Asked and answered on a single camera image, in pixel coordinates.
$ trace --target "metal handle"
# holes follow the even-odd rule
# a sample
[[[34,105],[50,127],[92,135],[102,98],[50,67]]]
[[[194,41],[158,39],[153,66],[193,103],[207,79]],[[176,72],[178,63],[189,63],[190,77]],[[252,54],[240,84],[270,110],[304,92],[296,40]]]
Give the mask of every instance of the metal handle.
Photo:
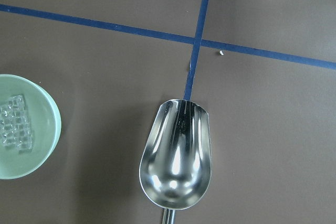
[[[162,224],[174,224],[175,210],[165,208],[163,210]]]

